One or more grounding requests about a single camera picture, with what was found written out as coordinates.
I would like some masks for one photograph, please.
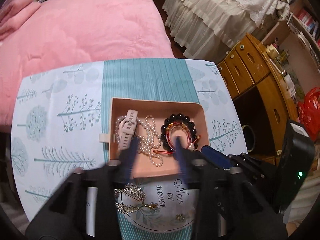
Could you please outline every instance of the drawer handle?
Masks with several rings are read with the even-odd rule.
[[[223,78],[223,81],[225,82],[226,86],[228,86],[228,81],[225,77],[222,77]]]
[[[250,53],[248,53],[247,55],[251,63],[254,64],[254,58],[252,57],[252,55]]]
[[[280,123],[280,115],[279,115],[277,109],[274,109],[273,112],[275,113],[275,118],[276,118],[277,123]]]
[[[237,72],[238,76],[240,76],[240,70],[238,69],[238,67],[237,67],[237,66],[235,66],[235,70],[236,70],[236,72]]]

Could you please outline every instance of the red plastic bag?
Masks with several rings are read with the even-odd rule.
[[[298,102],[298,113],[302,123],[310,136],[315,141],[320,132],[320,87],[311,89],[304,97],[304,103]]]

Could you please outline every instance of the pearl necklace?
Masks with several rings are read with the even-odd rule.
[[[119,136],[119,125],[120,122],[123,121],[126,118],[126,116],[121,116],[117,119],[116,121],[116,128],[115,128],[115,133],[116,133],[116,142],[119,144],[120,142],[120,136]],[[144,153],[145,155],[149,156],[150,162],[156,166],[156,167],[161,167],[163,164],[163,158],[159,154],[154,154],[151,153],[152,148],[158,149],[161,146],[161,137],[159,133],[156,131],[156,123],[155,119],[152,115],[148,115],[145,118],[145,122],[142,121],[141,119],[137,118],[138,124],[141,124],[142,127],[146,130],[147,136],[138,136],[140,139],[139,141],[139,146],[138,146],[138,153]],[[156,136],[158,140],[158,144],[154,144],[154,137]],[[153,157],[157,158],[160,160],[160,163],[156,163],[153,160]]]

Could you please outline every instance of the pink blanket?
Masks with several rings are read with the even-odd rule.
[[[23,77],[84,62],[173,58],[152,0],[49,0],[0,46],[0,131]]]

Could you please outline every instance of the white tablecloth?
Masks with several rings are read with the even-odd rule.
[[[17,190],[29,220],[75,167],[97,168],[108,160],[99,134],[108,132],[112,97],[199,102],[205,110],[211,147],[226,155],[246,152],[233,102],[212,62],[101,61],[26,77],[14,109],[11,151]],[[178,175],[135,183],[146,193],[146,203],[159,203],[163,195],[165,204],[154,212],[141,209],[119,214],[123,238],[188,239],[196,192],[186,190]],[[88,206],[92,220],[94,200],[88,199]],[[184,221],[175,219],[180,213]],[[89,223],[87,233],[92,231]]]

